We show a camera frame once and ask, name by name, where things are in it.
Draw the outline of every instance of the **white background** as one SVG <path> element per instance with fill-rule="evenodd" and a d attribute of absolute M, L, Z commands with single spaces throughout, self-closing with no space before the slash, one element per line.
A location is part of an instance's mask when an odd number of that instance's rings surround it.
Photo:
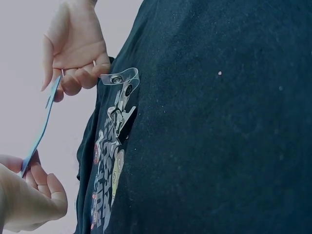
<path fill-rule="evenodd" d="M 98 0 L 108 53 L 115 57 L 127 39 L 142 0 Z M 41 93 L 41 39 L 59 0 L 0 2 L 0 154 L 25 157 L 42 123 L 47 93 Z M 48 173 L 63 183 L 68 214 L 32 234 L 72 234 L 76 227 L 76 151 L 93 111 L 96 90 L 55 103 L 39 155 Z"/>

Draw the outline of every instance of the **graphic print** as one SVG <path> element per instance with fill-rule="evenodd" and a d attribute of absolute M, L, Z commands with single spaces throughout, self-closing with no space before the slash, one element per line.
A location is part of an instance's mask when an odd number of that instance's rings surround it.
<path fill-rule="evenodd" d="M 118 104 L 120 91 L 115 105 Z M 99 130 L 94 147 L 94 165 L 97 174 L 94 181 L 94 193 L 91 206 L 91 230 L 108 227 L 111 208 L 116 196 L 119 177 L 124 164 L 124 150 L 115 137 L 115 128 L 107 117 L 104 127 Z"/>

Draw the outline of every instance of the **black t-shirt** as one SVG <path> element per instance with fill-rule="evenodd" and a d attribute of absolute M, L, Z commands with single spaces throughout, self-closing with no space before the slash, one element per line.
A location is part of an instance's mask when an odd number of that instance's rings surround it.
<path fill-rule="evenodd" d="M 145 0 L 111 70 L 138 113 L 118 144 L 99 81 L 76 233 L 311 234 L 311 26 L 308 0 Z"/>

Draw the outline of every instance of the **metal snap button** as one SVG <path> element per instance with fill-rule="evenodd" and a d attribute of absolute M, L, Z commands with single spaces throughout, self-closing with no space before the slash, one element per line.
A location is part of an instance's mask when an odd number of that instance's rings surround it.
<path fill-rule="evenodd" d="M 122 83 L 122 76 L 120 75 L 114 75 L 111 77 L 111 83 L 113 84 L 120 84 Z"/>
<path fill-rule="evenodd" d="M 132 85 L 129 84 L 126 88 L 125 96 L 126 97 L 129 96 L 131 92 L 132 92 Z"/>

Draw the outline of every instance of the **id card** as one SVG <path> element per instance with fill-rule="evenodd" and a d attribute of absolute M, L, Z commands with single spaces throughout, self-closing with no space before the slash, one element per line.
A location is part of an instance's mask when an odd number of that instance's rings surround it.
<path fill-rule="evenodd" d="M 59 76 L 55 81 L 54 81 L 54 84 L 51 88 L 51 94 L 48 98 L 48 101 L 47 101 L 47 104 L 45 106 L 45 119 L 44 119 L 44 123 L 43 123 L 43 126 L 42 128 L 40 129 L 40 132 L 38 134 L 38 136 L 36 137 L 29 153 L 28 153 L 28 156 L 24 159 L 23 161 L 23 165 L 22 165 L 22 168 L 21 168 L 21 172 L 20 172 L 20 176 L 23 177 L 28 169 L 28 165 L 44 135 L 44 132 L 45 132 L 45 129 L 48 125 L 48 121 L 49 121 L 49 116 L 50 116 L 50 113 L 51 113 L 51 108 L 52 108 L 52 104 L 53 104 L 53 101 L 54 101 L 54 97 L 55 97 L 55 93 L 58 89 L 58 86 L 59 86 L 59 83 L 60 83 L 60 80 L 62 78 L 62 75 Z"/>

